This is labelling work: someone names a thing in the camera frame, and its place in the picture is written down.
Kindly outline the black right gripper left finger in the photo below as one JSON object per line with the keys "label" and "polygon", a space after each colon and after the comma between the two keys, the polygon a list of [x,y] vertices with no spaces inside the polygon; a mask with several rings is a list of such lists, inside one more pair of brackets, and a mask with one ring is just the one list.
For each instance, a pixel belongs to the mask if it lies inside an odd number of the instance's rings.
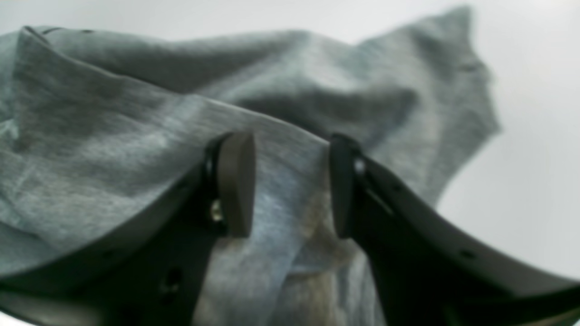
{"label": "black right gripper left finger", "polygon": [[248,238],[250,132],[213,139],[157,200],[65,256],[1,279],[1,311],[36,326],[189,326],[219,239]]}

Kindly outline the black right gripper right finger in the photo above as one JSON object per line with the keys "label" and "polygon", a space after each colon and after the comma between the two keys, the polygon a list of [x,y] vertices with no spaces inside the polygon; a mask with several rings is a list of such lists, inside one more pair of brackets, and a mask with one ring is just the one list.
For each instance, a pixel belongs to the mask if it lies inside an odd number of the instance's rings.
{"label": "black right gripper right finger", "polygon": [[446,221],[392,171],[334,134],[332,215],[368,258],[388,326],[573,326],[579,282],[533,268]]}

